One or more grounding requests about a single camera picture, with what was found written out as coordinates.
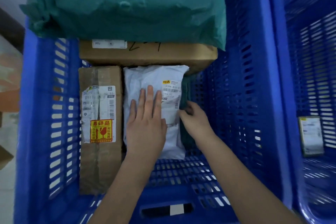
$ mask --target forearm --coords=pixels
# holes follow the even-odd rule
[[[128,223],[153,165],[126,156],[89,224]]]
[[[241,223],[301,223],[215,134],[197,142]]]

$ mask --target yellow logo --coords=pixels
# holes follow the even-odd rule
[[[90,143],[112,141],[112,120],[92,120],[90,123]]]

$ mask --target person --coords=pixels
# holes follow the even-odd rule
[[[161,119],[161,91],[140,92],[136,110],[132,100],[126,127],[127,154],[111,187],[89,224],[124,224],[130,221],[165,144],[167,125]],[[302,223],[287,209],[213,132],[205,112],[193,102],[179,111],[197,147],[206,157],[217,181],[242,224]]]

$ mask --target blue basket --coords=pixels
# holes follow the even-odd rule
[[[286,100],[294,207],[311,223],[336,223],[336,3],[271,0],[271,6]],[[302,159],[298,116],[321,117],[324,156]]]
[[[216,134],[287,207],[292,184],[283,98],[269,0],[226,0],[226,52],[197,76],[192,96]],[[26,30],[21,85],[15,223],[83,224],[102,196],[78,194],[80,160],[78,42]],[[143,210],[191,204],[158,218]],[[133,223],[236,223],[228,199],[196,148],[183,161],[160,160]]]

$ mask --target green mailing bag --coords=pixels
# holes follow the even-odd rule
[[[27,0],[40,37],[185,42],[224,49],[224,0]]]

